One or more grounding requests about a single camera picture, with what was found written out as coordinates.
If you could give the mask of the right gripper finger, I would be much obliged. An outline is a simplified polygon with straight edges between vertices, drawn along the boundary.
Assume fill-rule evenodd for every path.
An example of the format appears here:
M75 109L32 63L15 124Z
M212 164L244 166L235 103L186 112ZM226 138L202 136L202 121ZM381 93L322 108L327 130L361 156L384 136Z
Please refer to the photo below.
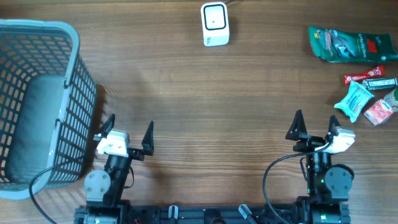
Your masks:
M294 120L287 131L285 138L286 140L291 141L300 141L308 138L302 110L296 111Z
M332 140L335 136L338 135L338 127L340 124L335 115L330 116L329 125L328 125L328 134L325 136L326 140Z

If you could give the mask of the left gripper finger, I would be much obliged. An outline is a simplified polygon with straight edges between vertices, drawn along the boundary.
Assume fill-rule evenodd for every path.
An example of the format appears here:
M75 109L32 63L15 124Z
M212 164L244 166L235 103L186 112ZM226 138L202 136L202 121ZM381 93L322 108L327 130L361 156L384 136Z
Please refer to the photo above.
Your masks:
M153 156L154 155L154 122L151 121L147 128L147 131L141 142L142 150L145 155Z
M112 114L104 124L99 128L96 134L93 137L93 140L96 142L100 142L103 138L107 138L107 135L111 132L114 127L115 122L115 114Z

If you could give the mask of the teal wet wipes pack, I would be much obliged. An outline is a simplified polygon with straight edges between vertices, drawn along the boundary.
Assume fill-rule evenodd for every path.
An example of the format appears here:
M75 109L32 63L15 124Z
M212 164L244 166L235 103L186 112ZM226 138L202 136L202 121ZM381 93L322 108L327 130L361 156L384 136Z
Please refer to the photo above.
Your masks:
M334 108L340 109L355 123L360 112L374 95L358 82L351 82L347 95Z

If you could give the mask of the small red snack box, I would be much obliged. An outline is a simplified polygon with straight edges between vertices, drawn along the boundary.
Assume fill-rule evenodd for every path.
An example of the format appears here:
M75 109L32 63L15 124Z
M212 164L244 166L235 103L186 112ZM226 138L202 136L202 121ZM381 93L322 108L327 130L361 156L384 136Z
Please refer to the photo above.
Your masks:
M386 122L394 110L383 99L377 100L364 112L365 117L375 126Z

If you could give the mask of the green battery pack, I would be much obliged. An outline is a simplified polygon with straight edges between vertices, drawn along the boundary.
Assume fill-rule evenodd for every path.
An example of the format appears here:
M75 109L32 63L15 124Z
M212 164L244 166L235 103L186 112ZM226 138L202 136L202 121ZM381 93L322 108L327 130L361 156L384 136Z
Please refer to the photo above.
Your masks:
M383 90L397 86L397 78L375 78L363 80L362 86L367 90Z

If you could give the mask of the green lid jar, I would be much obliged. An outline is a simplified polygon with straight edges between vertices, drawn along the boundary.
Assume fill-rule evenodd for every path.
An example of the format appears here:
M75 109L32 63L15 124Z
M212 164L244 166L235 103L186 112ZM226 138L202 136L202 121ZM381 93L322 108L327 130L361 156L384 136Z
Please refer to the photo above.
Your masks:
M384 101L392 108L394 112L398 112L398 88L385 95Z

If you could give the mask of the red coffee stick sachet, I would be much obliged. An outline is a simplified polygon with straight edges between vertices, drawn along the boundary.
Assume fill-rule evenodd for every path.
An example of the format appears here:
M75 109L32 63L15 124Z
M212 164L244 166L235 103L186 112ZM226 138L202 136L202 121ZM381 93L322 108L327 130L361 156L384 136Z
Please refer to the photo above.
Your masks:
M366 79L379 78L385 75L384 66L380 65L367 72L345 75L343 79L344 85L349 85L352 81L360 82Z

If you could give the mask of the green 3M gloves bag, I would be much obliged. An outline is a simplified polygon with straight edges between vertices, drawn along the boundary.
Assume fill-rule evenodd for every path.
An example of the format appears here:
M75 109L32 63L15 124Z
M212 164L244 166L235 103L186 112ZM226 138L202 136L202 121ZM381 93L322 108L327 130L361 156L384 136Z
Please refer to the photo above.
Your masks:
M308 36L316 57L332 63L382 63L397 60L389 34L342 32L310 26Z

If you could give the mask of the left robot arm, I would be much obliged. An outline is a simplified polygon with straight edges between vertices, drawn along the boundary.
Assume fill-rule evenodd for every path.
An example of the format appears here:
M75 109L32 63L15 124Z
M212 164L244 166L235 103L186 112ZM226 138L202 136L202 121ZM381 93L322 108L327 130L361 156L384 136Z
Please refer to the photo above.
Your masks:
M131 203L121 196L128 188L128 175L133 174L131 162L154 155L154 122L149 123L142 147L136 149L129 146L127 131L114 128L115 119L112 114L94 135L97 153L106 154L108 158L104 169L93 170L85 177L86 207L75 212L75 223L129 223Z

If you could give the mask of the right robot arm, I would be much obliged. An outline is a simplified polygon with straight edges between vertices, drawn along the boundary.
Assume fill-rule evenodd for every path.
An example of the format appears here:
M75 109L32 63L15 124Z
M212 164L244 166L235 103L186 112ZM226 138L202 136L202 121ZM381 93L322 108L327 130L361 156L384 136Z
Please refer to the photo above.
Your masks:
M331 156L345 152L355 142L355 133L340 126L331 116L324 137L307 133L303 113L296 111L285 138L296 142L293 151L306 160L301 169L307 182L307 196L293 204L294 223L350 223L348 206L354 172L343 164L333 164Z

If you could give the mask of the white barcode scanner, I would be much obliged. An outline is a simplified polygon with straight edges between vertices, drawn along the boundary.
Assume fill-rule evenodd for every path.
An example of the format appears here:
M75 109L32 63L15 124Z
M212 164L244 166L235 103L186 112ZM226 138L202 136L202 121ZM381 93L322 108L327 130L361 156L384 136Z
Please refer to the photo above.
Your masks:
M202 5L200 12L204 46L226 45L230 37L226 4L221 1L208 2Z

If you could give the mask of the grey plastic mesh basket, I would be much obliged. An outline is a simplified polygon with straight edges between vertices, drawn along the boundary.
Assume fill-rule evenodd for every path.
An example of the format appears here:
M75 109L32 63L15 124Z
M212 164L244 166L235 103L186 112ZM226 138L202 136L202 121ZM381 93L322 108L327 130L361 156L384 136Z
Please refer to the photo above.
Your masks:
M64 22L1 21L1 197L24 200L79 179L96 85Z

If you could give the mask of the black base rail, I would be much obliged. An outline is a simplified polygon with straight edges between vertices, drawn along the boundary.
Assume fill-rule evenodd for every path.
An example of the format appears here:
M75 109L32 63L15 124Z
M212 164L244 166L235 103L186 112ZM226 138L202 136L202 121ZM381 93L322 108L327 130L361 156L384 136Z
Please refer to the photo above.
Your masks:
M340 205L277 204L235 207L131 206L78 208L74 223L342 223L350 224L349 208Z

